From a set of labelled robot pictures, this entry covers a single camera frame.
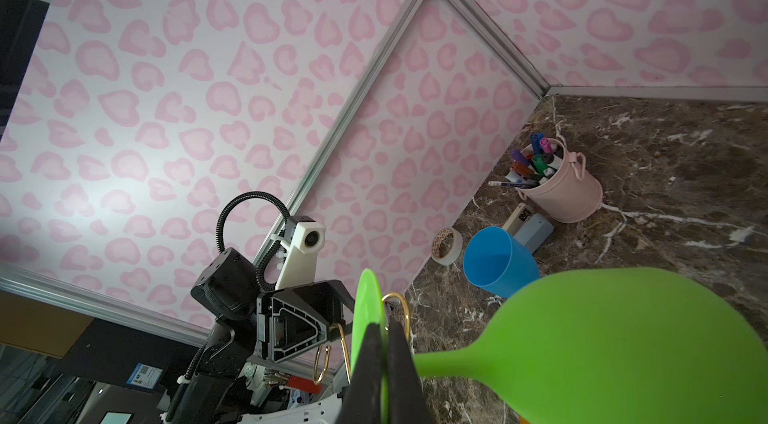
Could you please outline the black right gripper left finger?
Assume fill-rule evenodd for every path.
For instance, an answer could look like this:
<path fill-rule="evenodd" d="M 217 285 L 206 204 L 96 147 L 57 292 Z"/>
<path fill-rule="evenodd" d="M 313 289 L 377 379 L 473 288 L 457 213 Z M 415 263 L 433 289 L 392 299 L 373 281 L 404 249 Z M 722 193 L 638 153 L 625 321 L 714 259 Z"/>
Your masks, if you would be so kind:
<path fill-rule="evenodd" d="M 369 324 L 353 370 L 351 384 L 342 398 L 336 424 L 384 422 L 382 391 L 385 382 L 385 349 L 379 324 Z"/>

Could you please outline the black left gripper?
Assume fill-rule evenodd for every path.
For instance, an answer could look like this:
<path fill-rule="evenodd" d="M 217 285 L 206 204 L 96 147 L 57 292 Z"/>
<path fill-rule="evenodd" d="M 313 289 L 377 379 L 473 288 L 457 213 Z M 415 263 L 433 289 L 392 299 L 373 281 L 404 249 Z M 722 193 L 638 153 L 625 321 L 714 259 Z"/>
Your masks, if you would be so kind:
<path fill-rule="evenodd" d="M 255 356 L 282 363 L 345 336 L 355 301 L 339 280 L 266 292 L 255 301 Z"/>

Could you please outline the green glass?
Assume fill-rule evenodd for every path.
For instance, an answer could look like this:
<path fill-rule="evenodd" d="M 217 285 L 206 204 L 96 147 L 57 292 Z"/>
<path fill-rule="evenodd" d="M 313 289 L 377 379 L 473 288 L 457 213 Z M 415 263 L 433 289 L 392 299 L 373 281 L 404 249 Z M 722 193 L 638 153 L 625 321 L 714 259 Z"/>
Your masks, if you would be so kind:
<path fill-rule="evenodd" d="M 381 303 L 365 271 L 362 298 Z M 413 353 L 422 382 L 488 386 L 528 423 L 763 423 L 767 350 L 725 300 L 656 268 L 576 270 L 509 298 L 480 337 Z"/>

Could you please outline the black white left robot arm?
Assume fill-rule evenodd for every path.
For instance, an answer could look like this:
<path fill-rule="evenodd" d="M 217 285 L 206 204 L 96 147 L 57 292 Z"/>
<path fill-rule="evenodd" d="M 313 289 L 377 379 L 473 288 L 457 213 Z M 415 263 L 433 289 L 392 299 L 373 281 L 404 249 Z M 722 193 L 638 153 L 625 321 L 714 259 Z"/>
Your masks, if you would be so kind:
<path fill-rule="evenodd" d="M 257 275 L 256 266 L 228 248 L 199 276 L 191 297 L 216 323 L 181 376 L 164 422 L 213 423 L 249 359 L 273 367 L 351 330 L 344 311 L 354 309 L 354 300 L 340 281 L 266 291 Z"/>

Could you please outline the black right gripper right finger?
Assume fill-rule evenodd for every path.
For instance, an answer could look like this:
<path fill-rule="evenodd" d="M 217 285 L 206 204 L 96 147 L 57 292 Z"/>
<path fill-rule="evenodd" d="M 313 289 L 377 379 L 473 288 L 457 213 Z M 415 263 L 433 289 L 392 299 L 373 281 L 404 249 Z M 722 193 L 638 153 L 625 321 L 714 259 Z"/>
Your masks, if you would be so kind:
<path fill-rule="evenodd" d="M 433 423 L 404 328 L 399 322 L 391 322 L 388 326 L 385 362 L 388 422 Z"/>

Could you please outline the blue glass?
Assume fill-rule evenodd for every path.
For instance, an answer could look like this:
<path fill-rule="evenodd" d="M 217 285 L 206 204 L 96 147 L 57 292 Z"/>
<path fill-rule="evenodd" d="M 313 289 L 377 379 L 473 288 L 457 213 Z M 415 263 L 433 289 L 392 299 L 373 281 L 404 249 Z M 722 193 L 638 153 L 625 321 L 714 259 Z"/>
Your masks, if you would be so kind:
<path fill-rule="evenodd" d="M 499 227 L 487 227 L 472 237 L 463 270 L 472 285 L 504 299 L 540 278 L 528 249 Z"/>

